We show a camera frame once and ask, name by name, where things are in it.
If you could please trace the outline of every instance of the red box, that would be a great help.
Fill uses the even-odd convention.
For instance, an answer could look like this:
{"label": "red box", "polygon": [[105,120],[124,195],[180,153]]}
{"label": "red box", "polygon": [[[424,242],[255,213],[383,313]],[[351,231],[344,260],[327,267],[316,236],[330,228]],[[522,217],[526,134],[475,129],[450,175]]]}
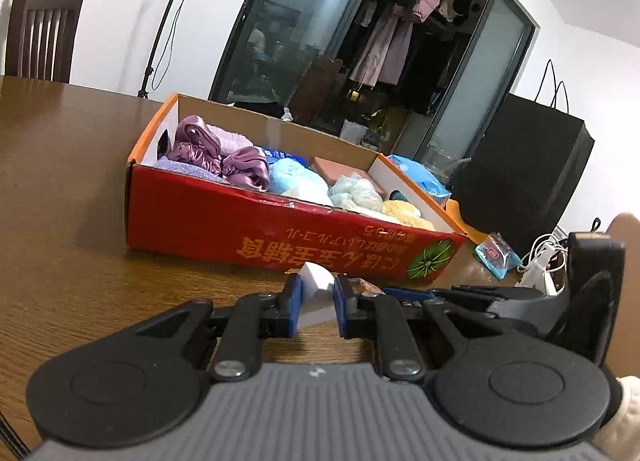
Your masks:
{"label": "red box", "polygon": [[[385,190],[401,186],[427,203],[437,232],[378,221],[340,208],[183,176],[151,165],[164,132],[197,114],[254,144],[369,170]],[[465,240],[462,230],[382,155],[316,130],[228,105],[174,94],[143,131],[127,164],[127,244],[138,250],[280,271],[309,261],[348,275],[437,277]],[[418,206],[425,214],[424,207]]]}

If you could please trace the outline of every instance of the light stand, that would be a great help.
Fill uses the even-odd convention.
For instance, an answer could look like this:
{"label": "light stand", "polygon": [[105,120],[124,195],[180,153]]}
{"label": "light stand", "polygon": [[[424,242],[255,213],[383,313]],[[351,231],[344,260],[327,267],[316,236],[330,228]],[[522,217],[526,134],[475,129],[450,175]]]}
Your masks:
{"label": "light stand", "polygon": [[160,26],[158,27],[158,32],[156,33],[156,39],[154,40],[154,46],[151,48],[151,54],[149,55],[149,62],[146,63],[145,69],[145,77],[142,80],[142,85],[140,87],[140,91],[138,91],[139,98],[148,98],[149,93],[146,91],[146,85],[149,82],[149,76],[154,72],[152,64],[154,62],[154,57],[156,56],[156,50],[158,49],[158,44],[160,43],[160,37],[162,36],[162,30],[164,29],[164,24],[166,23],[166,19],[169,16],[169,10],[173,5],[174,0],[169,0],[166,5],[166,9],[164,10],[164,15],[162,16],[162,20],[160,21]]}

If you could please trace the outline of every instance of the purple satin scrunchie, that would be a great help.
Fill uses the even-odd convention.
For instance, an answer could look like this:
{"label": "purple satin scrunchie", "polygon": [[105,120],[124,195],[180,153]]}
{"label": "purple satin scrunchie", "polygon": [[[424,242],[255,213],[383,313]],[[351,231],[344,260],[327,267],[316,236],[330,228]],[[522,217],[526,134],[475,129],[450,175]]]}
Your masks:
{"label": "purple satin scrunchie", "polygon": [[175,129],[174,147],[167,153],[172,161],[189,163],[220,174],[220,140],[199,116],[187,116]]}
{"label": "purple satin scrunchie", "polygon": [[229,183],[266,192],[269,189],[269,164],[262,149],[246,146],[222,160],[223,179]]}

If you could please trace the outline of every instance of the table surface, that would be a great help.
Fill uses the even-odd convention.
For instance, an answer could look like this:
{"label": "table surface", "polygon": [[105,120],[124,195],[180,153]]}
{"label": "table surface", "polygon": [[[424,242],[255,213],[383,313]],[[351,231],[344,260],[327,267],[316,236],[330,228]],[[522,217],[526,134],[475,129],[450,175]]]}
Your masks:
{"label": "table surface", "polygon": [[[40,438],[24,402],[47,359],[183,301],[232,305],[280,291],[285,275],[127,250],[127,155],[158,102],[0,76],[0,410],[25,443]],[[497,284],[466,244],[439,279]],[[266,341],[266,361],[366,361],[335,323]],[[0,459],[12,459],[0,446]]]}

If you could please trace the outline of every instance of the glass panel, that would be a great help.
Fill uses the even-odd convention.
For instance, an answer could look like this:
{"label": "glass panel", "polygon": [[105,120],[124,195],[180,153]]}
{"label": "glass panel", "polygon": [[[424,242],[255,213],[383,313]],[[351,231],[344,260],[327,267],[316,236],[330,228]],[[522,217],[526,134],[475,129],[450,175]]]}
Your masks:
{"label": "glass panel", "polygon": [[287,105],[324,54],[349,0],[265,0],[247,44],[236,49],[227,102]]}
{"label": "glass panel", "polygon": [[526,24],[507,3],[495,0],[478,43],[460,77],[422,162],[447,178],[447,168],[464,157],[506,76]]}

